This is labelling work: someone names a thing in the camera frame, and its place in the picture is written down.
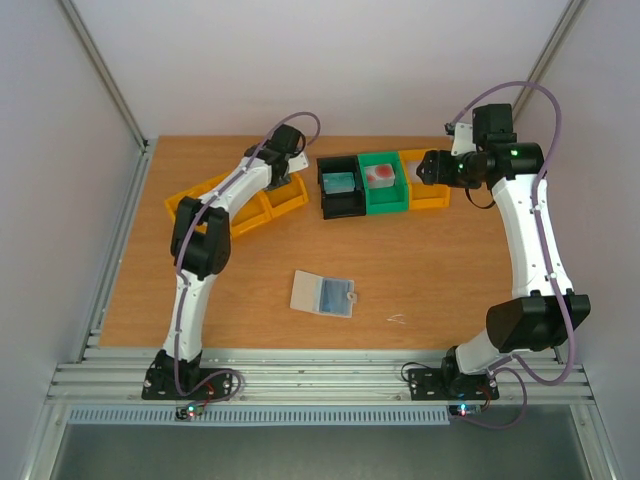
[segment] white wall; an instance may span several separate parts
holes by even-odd
[[[72,360],[135,145],[54,0],[0,6],[0,477]]]
[[[556,238],[592,313],[584,361],[625,478],[640,472],[640,3],[591,0],[544,79],[563,107],[549,174]],[[536,95],[517,128],[548,145],[552,110]]]
[[[327,134],[441,135],[474,93],[527,77],[566,1],[76,3],[155,137],[260,134],[301,109]]]

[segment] purple cable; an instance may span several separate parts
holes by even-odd
[[[249,160],[246,165],[247,169],[251,167],[260,150],[262,150],[265,143],[267,143],[267,140],[271,138],[271,136],[273,135],[273,133],[276,131],[278,127],[285,124],[289,120],[292,120],[297,117],[303,117],[303,116],[311,117],[316,121],[316,125],[317,125],[316,133],[313,136],[313,138],[309,142],[307,142],[307,146],[312,145],[313,142],[315,142],[318,139],[318,136],[320,135],[320,129],[321,129],[320,119],[315,113],[312,113],[312,112],[292,113],[291,115],[284,117],[282,120],[276,123],[271,128],[271,130],[269,130],[269,132],[264,136],[264,138],[260,141],[258,146],[253,150],[253,153],[249,157]],[[198,213],[196,213],[196,216],[193,218],[193,221],[191,222],[191,225],[189,225],[189,229],[187,230],[184,240],[182,241],[182,246],[180,247],[180,251],[178,252],[178,258],[176,260],[176,275],[180,277],[183,284],[185,285],[185,288],[182,289],[182,293],[180,294],[180,299],[178,300],[178,307],[176,309],[175,337],[174,337],[174,343],[173,343],[174,345],[173,376],[174,376],[174,381],[176,385],[176,390],[183,397],[191,395],[193,392],[197,391],[199,388],[201,388],[203,385],[209,382],[209,380],[211,380],[213,377],[222,375],[223,373],[225,374],[228,373],[236,377],[236,379],[238,380],[238,386],[229,395],[219,398],[215,400],[215,402],[221,402],[221,401],[225,401],[233,398],[238,393],[242,384],[244,383],[244,377],[240,372],[236,370],[228,369],[228,370],[222,370],[216,373],[212,373],[211,375],[206,377],[204,380],[202,380],[200,383],[198,383],[190,392],[185,392],[184,390],[182,390],[182,387],[180,386],[179,371],[180,371],[180,325],[182,323],[182,310],[184,308],[184,302],[187,297],[188,288],[190,286],[186,275],[182,273],[182,263],[184,262],[184,255],[187,251],[187,245],[189,245],[189,241],[191,240],[191,237],[193,236],[193,232],[198,226],[198,223],[200,223],[200,219],[202,218],[204,213],[207,211],[207,209],[211,206],[211,204],[215,200],[220,198],[220,195],[222,193],[224,193],[231,185],[237,182],[246,173],[247,173],[246,171],[238,172],[229,181],[223,182],[223,184],[219,187],[218,190],[214,190],[213,194],[211,195],[211,198],[202,206],[202,208],[200,208],[200,210],[198,210]]]
[[[553,93],[551,93],[548,89],[546,89],[542,85],[538,85],[537,83],[533,83],[533,82],[516,80],[513,82],[501,83],[500,85],[496,85],[495,87],[490,88],[486,92],[482,93],[481,95],[473,99],[466,107],[464,107],[464,109],[462,109],[462,111],[458,113],[458,115],[453,119],[451,123],[455,125],[457,122],[459,122],[462,119],[462,117],[464,117],[464,115],[480,100],[484,99],[485,97],[491,95],[494,92],[497,92],[498,90],[502,90],[503,88],[508,88],[508,87],[528,87],[534,90],[538,90],[539,92],[543,93],[551,101],[551,104],[553,105],[553,109],[556,115],[556,125],[553,132],[553,139],[551,140],[551,145],[549,147],[549,151],[547,152],[545,161],[542,164],[542,168],[540,168],[540,171],[538,172],[538,175],[536,175],[536,178],[533,182],[533,186],[531,189],[532,190],[531,198],[532,198],[532,203],[534,207],[533,212],[534,212],[534,217],[536,221],[536,227],[538,229],[538,237],[540,239],[540,246],[542,249],[542,256],[544,257],[544,264],[547,269],[549,283],[551,284],[553,293],[555,294],[556,299],[558,300],[558,305],[560,306],[560,311],[562,312],[564,325],[565,325],[565,328],[567,329],[567,341],[569,343],[569,358],[567,359],[567,363],[565,364],[564,370],[562,371],[562,373],[558,378],[555,378],[553,380],[546,380],[540,377],[537,373],[535,373],[533,369],[526,364],[526,362],[520,355],[518,354],[512,355],[512,357],[515,358],[520,363],[520,365],[522,365],[522,368],[536,382],[541,383],[542,385],[554,386],[564,382],[569,376],[569,374],[571,373],[571,370],[573,369],[573,365],[575,362],[575,355],[576,355],[575,335],[573,333],[573,324],[571,322],[571,315],[569,314],[569,309],[567,308],[567,305],[564,302],[564,297],[562,295],[562,292],[560,291],[560,286],[558,285],[558,281],[555,279],[555,275],[552,275],[553,261],[551,260],[551,253],[549,252],[549,243],[547,241],[547,235],[544,230],[542,213],[541,213],[541,210],[536,209],[536,207],[539,207],[538,187],[542,179],[547,174],[547,171],[549,170],[549,165],[554,158],[558,141],[560,139],[560,133],[562,131],[562,110],[560,108],[560,104],[558,103],[558,99],[553,95]],[[491,370],[491,369],[497,368],[498,366],[503,365],[504,363],[505,362],[498,361],[492,366],[490,366],[489,369]]]
[[[520,413],[518,414],[518,416],[513,422],[507,423],[506,425],[491,425],[489,423],[483,423],[469,417],[457,416],[453,418],[459,418],[460,420],[464,420],[467,423],[472,423],[473,425],[478,425],[479,427],[488,428],[490,430],[506,430],[507,428],[515,427],[517,424],[519,424],[524,419],[527,413],[527,402],[528,402],[527,388],[524,384],[524,380],[522,380],[522,377],[513,368],[509,368],[509,367],[498,368],[497,370],[494,371],[494,374],[498,374],[501,372],[509,372],[513,376],[515,376],[518,379],[518,383],[520,383],[520,387],[522,388],[522,409],[520,410]]]

